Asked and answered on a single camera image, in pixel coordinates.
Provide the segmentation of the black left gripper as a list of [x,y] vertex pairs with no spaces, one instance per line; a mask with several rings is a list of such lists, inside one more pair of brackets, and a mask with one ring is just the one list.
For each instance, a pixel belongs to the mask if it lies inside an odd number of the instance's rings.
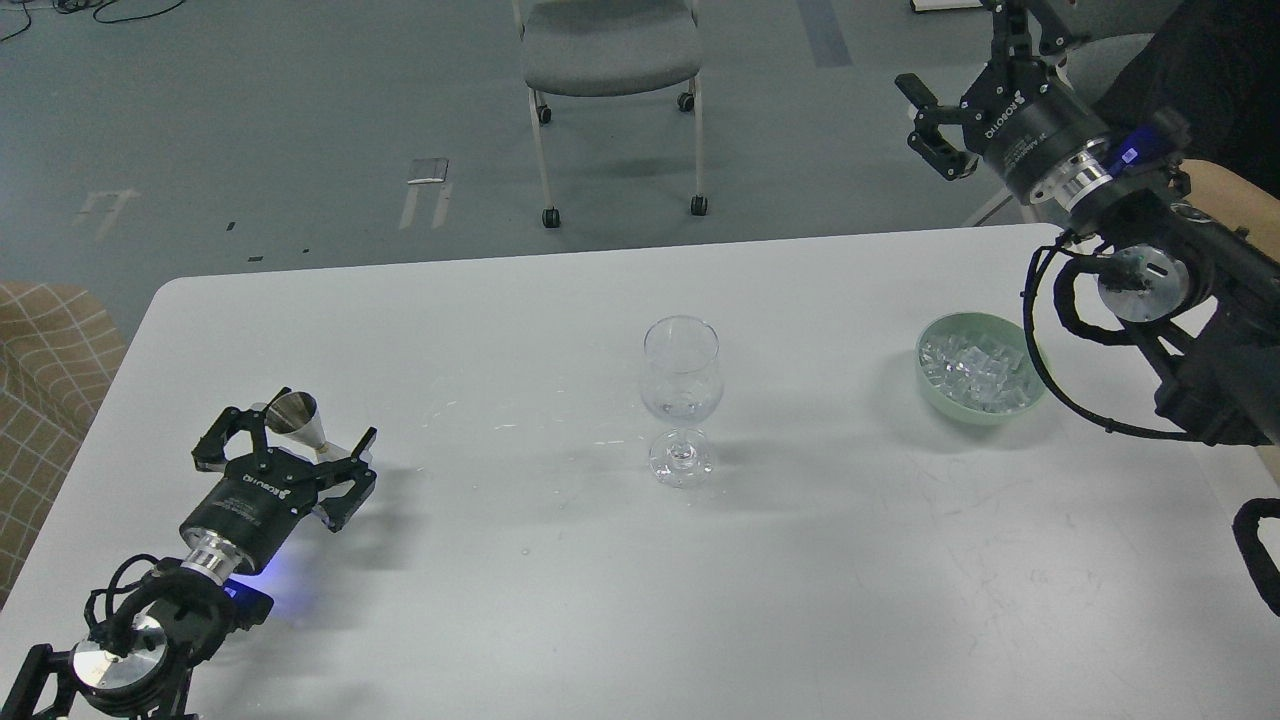
[[[227,446],[248,433],[251,452],[229,459]],[[268,442],[265,407],[224,407],[192,450],[197,471],[223,478],[180,524],[189,552],[183,568],[209,579],[253,577],[273,560],[303,515],[311,512],[329,532],[342,530],[372,493],[371,468],[378,428],[370,427],[355,450],[321,441],[315,462]]]

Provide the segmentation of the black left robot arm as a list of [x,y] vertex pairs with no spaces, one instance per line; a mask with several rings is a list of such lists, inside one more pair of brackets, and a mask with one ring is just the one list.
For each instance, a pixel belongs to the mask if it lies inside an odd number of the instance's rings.
[[180,524],[183,559],[118,568],[84,603],[87,633],[68,651],[29,648],[3,705],[5,719],[67,719],[77,700],[118,719],[186,719],[195,669],[234,632],[265,623],[273,598],[244,584],[300,521],[342,530],[372,493],[367,428],[352,450],[329,442],[308,395],[224,409],[192,451],[219,482]]

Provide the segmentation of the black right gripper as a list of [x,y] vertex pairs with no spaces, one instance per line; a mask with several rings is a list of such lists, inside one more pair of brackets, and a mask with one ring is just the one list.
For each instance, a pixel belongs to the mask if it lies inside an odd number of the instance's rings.
[[[1082,44],[1056,1],[987,1],[989,60],[961,96],[943,105],[914,73],[893,78],[913,108],[908,146],[947,181],[987,165],[1024,206],[1056,202],[1071,211],[1112,181],[1107,126],[1046,59]],[[963,126],[965,150],[942,133]]]

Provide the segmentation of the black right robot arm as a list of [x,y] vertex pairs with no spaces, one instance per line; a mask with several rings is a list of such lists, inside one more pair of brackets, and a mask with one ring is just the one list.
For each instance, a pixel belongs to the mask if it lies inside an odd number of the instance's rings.
[[[1048,1],[987,1],[989,59],[955,105],[913,73],[896,77],[914,106],[908,145],[956,181],[979,161],[1024,204],[1068,217],[1034,251],[1021,292],[1029,363],[1044,388],[1105,430],[1203,445],[1276,445],[1277,263],[1244,231],[1187,201],[1180,168],[1189,127],[1162,110],[1124,132],[1107,124],[1050,63],[1084,44]],[[1036,342],[1036,300],[1050,264],[1053,306],[1069,333],[1133,346],[1158,377],[1155,411],[1171,430],[1134,427],[1071,400]]]

